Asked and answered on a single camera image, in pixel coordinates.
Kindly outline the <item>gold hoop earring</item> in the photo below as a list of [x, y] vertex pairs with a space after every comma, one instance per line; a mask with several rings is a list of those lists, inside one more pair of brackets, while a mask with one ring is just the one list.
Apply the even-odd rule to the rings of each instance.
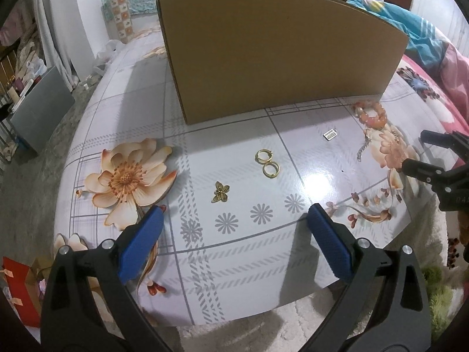
[[271, 162], [273, 152], [269, 149], [259, 149], [255, 154], [255, 161], [260, 165], [265, 165]]
[[263, 174], [269, 178], [269, 179], [274, 179], [276, 178], [279, 173], [280, 173], [280, 165], [276, 161], [268, 161], [262, 166], [262, 172]]

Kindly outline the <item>white plastic bag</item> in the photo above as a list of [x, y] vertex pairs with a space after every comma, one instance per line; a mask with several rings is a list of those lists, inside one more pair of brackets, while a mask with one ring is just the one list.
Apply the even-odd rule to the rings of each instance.
[[94, 65], [97, 67], [107, 65], [115, 59], [124, 47], [125, 45], [119, 40], [109, 40], [104, 48], [97, 53]]

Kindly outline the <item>small silver rectangular charm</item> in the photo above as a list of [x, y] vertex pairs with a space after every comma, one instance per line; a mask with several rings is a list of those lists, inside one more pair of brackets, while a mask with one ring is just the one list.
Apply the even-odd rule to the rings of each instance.
[[327, 141], [331, 141], [337, 136], [338, 136], [338, 132], [336, 131], [336, 129], [330, 129], [323, 134], [324, 139]]

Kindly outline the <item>red paper gift bag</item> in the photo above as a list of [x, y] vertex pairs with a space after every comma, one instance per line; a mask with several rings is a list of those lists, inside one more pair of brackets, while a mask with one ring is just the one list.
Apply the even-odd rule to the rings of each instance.
[[20, 320], [26, 326], [40, 327], [41, 304], [37, 279], [27, 265], [3, 258], [2, 269], [10, 296]]

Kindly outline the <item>grey cabinet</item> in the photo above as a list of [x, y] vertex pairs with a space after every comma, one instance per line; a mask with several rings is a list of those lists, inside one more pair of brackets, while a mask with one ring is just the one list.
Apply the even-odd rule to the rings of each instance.
[[75, 100], [56, 67], [51, 67], [14, 110], [10, 122], [20, 140], [39, 154]]

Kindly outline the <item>brown paper gift bag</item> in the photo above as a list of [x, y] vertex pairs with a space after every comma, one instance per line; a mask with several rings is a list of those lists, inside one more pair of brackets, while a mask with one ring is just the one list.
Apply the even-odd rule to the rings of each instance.
[[26, 288], [32, 299], [39, 301], [44, 299], [52, 264], [52, 258], [47, 256], [39, 256], [33, 260], [25, 280]]

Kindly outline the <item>pink floral bedding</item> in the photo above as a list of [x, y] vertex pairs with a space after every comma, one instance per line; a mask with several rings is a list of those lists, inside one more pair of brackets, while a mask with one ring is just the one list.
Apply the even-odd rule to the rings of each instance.
[[431, 108], [446, 132], [468, 134], [468, 58], [451, 42], [434, 76], [406, 55], [396, 73]]

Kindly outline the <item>brown cardboard box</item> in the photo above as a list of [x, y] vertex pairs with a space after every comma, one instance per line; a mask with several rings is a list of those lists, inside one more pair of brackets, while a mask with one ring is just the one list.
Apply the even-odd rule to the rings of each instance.
[[408, 44], [340, 0], [156, 0], [184, 120], [384, 93]]

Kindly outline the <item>gold butterfly brooch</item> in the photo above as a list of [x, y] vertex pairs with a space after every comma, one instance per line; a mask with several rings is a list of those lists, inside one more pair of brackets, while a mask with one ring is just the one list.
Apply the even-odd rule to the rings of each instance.
[[225, 203], [228, 201], [228, 192], [230, 191], [230, 186], [229, 185], [223, 185], [221, 182], [216, 181], [215, 182], [215, 191], [214, 191], [214, 197], [212, 198], [211, 202], [213, 204], [218, 203], [218, 202], [223, 202]]

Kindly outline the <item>blue patterned blanket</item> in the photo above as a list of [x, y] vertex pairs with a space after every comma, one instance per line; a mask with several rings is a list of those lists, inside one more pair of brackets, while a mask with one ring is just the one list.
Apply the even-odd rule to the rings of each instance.
[[408, 37], [405, 55], [432, 77], [440, 75], [444, 62], [462, 58], [454, 44], [434, 24], [409, 10], [378, 0], [348, 0], [347, 3], [400, 29]]

